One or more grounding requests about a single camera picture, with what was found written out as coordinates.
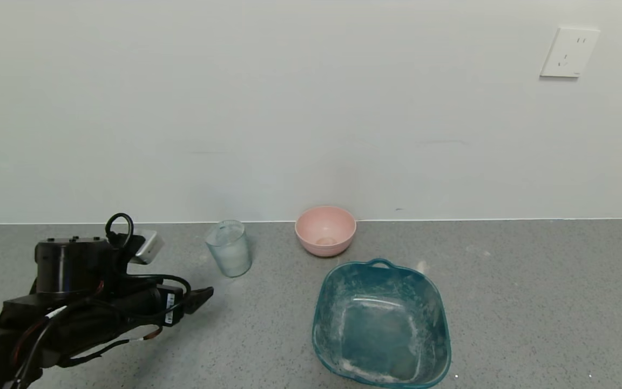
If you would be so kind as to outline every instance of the black cable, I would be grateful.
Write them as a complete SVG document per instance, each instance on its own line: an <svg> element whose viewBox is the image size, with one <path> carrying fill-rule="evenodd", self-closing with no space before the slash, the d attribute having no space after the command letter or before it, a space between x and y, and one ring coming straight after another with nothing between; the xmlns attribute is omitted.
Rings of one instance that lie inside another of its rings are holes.
<svg viewBox="0 0 622 389"><path fill-rule="evenodd" d="M96 352L93 352L92 354L88 354L84 357L78 357L78 358L74 358L74 359L68 359L68 360L64 360L62 362L59 362L59 364L57 364L57 366L59 367L72 367L72 366L77 366L80 364L84 364L85 362L88 362L89 360L93 360L95 358L99 358L102 357L102 354L104 354L105 352L113 349L114 347L117 347L119 345L125 345L126 343L131 342L132 340L150 340L152 338L157 337L157 335L160 334L160 332L163 331L163 326L160 325L158 326L158 329L156 331L151 332L148 335L145 335L144 337L140 337L140 338L133 338L133 339L122 339L122 340L117 340L116 342L112 342L109 345L102 347L102 349L97 350Z"/></svg>
<svg viewBox="0 0 622 389"><path fill-rule="evenodd" d="M57 366L59 366L59 367L74 367L74 366L77 366L77 365L80 365L80 364L84 364L85 362L88 362L89 360L101 357L102 354L104 354L104 352L109 351L109 350L113 349L114 347L125 345L128 342L131 342L131 339L117 340L116 342L110 343L107 347L102 347L101 350L93 352L93 354L89 354L89 355L86 355L84 357L79 357L79 358L65 360L64 362L59 362L59 364L57 364Z"/></svg>
<svg viewBox="0 0 622 389"><path fill-rule="evenodd" d="M121 245L121 247L119 247L119 249L123 250L128 247L129 243L131 242L131 238L133 237L133 219L131 219L131 216L128 216L123 212L113 214L112 217L110 217L107 223L104 225L104 234L107 236L107 239L109 239L110 242L112 241L111 238L117 236L116 232L112 232L112 224L114 224L114 222L119 219L119 217L126 220L126 223L128 223L129 225L129 231L126 233L126 239L124 239L124 243Z"/></svg>

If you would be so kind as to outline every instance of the white wall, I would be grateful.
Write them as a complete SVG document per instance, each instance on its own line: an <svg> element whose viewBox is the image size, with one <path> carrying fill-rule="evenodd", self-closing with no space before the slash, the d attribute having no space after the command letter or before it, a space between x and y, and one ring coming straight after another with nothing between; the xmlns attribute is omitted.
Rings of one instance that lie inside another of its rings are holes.
<svg viewBox="0 0 622 389"><path fill-rule="evenodd" d="M577 81L559 25L602 30ZM0 222L317 204L622 217L622 0L0 3Z"/></svg>

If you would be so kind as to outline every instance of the electrical socket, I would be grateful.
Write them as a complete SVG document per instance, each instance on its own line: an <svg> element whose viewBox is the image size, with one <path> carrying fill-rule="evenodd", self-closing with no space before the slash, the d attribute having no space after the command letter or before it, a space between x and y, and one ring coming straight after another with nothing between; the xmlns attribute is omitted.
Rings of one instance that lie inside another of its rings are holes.
<svg viewBox="0 0 622 389"><path fill-rule="evenodd" d="M541 76L580 77L597 44L599 30L558 29Z"/></svg>

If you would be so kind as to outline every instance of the cup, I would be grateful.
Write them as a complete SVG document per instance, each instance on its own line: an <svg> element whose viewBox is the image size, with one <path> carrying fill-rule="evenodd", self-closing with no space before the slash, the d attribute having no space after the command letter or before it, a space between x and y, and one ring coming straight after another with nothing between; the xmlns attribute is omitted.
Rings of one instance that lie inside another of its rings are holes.
<svg viewBox="0 0 622 389"><path fill-rule="evenodd" d="M215 224L205 236L205 244L225 276L238 277L251 268L249 242L241 222L225 220Z"/></svg>

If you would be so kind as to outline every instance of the speckled countertop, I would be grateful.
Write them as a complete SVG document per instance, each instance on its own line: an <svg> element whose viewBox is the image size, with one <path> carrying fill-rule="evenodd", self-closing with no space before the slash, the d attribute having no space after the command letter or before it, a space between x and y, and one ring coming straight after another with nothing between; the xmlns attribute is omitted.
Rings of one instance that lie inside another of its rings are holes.
<svg viewBox="0 0 622 389"><path fill-rule="evenodd" d="M31 387L367 387L321 365L311 322L326 273L376 257L424 272L441 291L452 365L437 387L622 387L622 220L362 222L333 259L307 254L292 224L249 224L254 264L235 279L210 258L207 228L154 226L167 246L155 263L132 269L214 286L195 315L155 340L47 369ZM27 293L38 240L101 233L0 226L0 308Z"/></svg>

